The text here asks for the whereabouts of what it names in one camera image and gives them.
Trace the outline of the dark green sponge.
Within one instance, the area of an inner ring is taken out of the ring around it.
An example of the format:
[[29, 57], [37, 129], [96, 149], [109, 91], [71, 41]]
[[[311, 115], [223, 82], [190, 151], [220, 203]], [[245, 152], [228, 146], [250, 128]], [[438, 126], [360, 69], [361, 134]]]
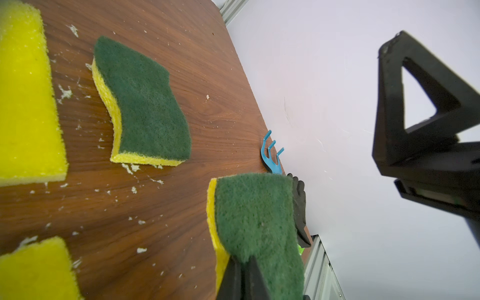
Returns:
[[212, 178], [206, 214], [216, 255], [216, 297], [230, 257], [243, 268], [254, 256], [270, 300], [304, 298], [290, 177], [246, 173]]
[[166, 68], [106, 36], [94, 45], [91, 67], [113, 125], [111, 162], [178, 166], [190, 159], [190, 129]]

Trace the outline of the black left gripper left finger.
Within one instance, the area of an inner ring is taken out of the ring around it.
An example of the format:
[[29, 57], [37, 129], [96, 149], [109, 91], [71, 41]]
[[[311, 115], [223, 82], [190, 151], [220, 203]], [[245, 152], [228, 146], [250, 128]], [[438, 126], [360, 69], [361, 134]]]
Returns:
[[235, 256], [231, 256], [228, 261], [216, 299], [242, 299], [242, 266]]

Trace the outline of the yellow sponge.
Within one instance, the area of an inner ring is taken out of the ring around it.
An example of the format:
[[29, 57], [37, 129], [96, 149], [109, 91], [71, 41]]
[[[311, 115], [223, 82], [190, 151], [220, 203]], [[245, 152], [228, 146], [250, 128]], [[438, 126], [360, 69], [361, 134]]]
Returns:
[[25, 244], [1, 256], [2, 300], [82, 300], [61, 237]]
[[68, 172], [40, 10], [1, 1], [1, 186]]

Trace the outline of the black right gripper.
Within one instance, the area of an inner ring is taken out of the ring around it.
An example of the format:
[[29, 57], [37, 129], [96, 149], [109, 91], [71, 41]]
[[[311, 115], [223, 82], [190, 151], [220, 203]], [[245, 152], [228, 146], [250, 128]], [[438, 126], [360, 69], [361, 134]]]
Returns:
[[480, 242], [480, 94], [406, 31], [379, 49], [372, 157], [404, 199], [463, 217]]

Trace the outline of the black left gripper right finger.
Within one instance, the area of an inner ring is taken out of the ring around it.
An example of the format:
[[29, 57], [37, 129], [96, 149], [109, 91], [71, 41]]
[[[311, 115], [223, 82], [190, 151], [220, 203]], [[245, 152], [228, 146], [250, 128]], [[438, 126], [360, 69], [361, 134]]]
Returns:
[[269, 300], [270, 295], [254, 256], [242, 266], [242, 300]]

